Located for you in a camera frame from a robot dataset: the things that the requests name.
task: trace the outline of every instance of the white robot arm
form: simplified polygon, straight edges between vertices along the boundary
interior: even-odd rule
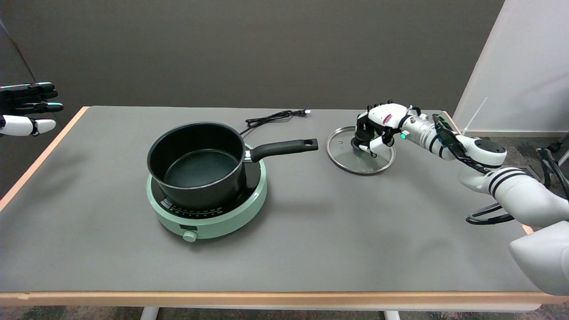
[[[372,156],[384,153],[399,134],[404,140],[445,160],[464,163],[458,179],[472,191],[494,197],[508,215],[486,220],[467,218],[473,224],[493,224],[516,219],[542,228],[510,243],[510,252],[532,283],[548,294],[569,295],[569,202],[513,167],[502,167],[507,152],[499,144],[452,132],[439,117],[421,114],[414,107],[388,101],[369,106],[357,118],[352,146]]]
[[[63,106],[46,102],[57,97],[49,82],[0,87],[0,136],[37,136],[55,128],[52,119],[32,119],[28,114],[58,112]]]

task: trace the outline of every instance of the saucepan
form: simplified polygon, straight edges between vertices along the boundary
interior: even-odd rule
[[[189,210],[219,207],[246,184],[245,162],[318,150],[317,139],[268,143],[248,149],[241,135],[218,122],[194,122],[164,133],[150,148],[147,166],[160,189]]]

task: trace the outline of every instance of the mint green induction cooker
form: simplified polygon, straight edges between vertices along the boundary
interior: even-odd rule
[[[267,197],[267,176],[263,160],[245,163],[244,166],[246,186],[235,199],[219,208],[190,211],[179,207],[164,196],[150,175],[146,183],[146,194],[160,223],[185,241],[224,236],[251,221]]]

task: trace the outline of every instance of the lid rim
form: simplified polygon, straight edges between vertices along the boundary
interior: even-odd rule
[[[391,158],[389,159],[389,161],[387,162],[387,165],[381,167],[378,170],[374,170],[374,171],[357,171],[354,169],[350,169],[348,167],[346,167],[345,165],[343,165],[342,163],[338,162],[338,160],[334,159],[334,157],[332,156],[332,153],[330,152],[330,144],[332,142],[332,140],[338,136],[340,133],[344,133],[344,132],[348,132],[348,131],[356,131],[356,127],[355,126],[345,126],[342,128],[338,128],[336,130],[334,130],[330,136],[328,136],[328,139],[326,140],[326,153],[328,154],[328,158],[330,158],[330,160],[339,168],[341,168],[344,171],[347,171],[349,173],[353,173],[353,174],[357,174],[357,175],[375,175],[375,174],[379,174],[382,173],[383,171],[385,171],[387,168],[389,168],[391,166],[391,164],[393,163],[393,161],[395,160],[395,147],[392,146],[389,148],[389,150],[391,151]]]

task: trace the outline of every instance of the pot handle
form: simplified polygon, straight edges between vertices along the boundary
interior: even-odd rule
[[[291,140],[283,142],[267,143],[257,146],[245,153],[245,162],[258,162],[270,155],[300,153],[318,150],[317,139]]]

